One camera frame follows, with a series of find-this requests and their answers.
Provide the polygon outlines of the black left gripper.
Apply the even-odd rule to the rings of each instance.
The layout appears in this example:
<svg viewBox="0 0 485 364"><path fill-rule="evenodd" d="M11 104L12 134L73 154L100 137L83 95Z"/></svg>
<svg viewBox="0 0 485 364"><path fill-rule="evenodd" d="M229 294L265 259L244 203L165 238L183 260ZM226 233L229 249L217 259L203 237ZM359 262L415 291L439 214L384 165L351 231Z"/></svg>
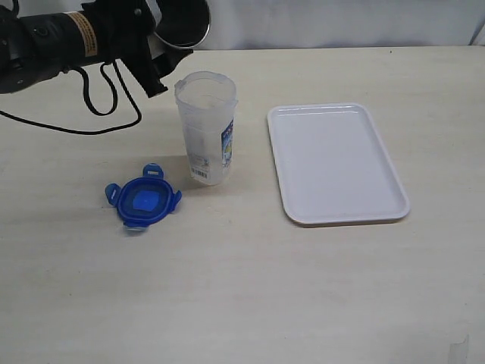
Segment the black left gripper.
<svg viewBox="0 0 485 364"><path fill-rule="evenodd" d="M192 49L165 49L155 38L162 20L160 1L92 1L82 3L81 13L95 31L97 54L82 66L111 63L127 58L127 69L149 98L167 87L160 81L193 53Z"/></svg>

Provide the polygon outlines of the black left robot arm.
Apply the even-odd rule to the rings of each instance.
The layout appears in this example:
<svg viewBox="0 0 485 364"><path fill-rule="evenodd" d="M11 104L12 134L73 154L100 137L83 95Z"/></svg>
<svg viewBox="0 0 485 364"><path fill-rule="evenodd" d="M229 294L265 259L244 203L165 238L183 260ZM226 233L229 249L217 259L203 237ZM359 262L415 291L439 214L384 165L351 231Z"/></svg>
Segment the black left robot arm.
<svg viewBox="0 0 485 364"><path fill-rule="evenodd" d="M1 8L1 92L16 93L60 73L120 60L148 97L166 91L171 74L192 49L149 39L161 22L160 1L94 1L81 10L18 17Z"/></svg>

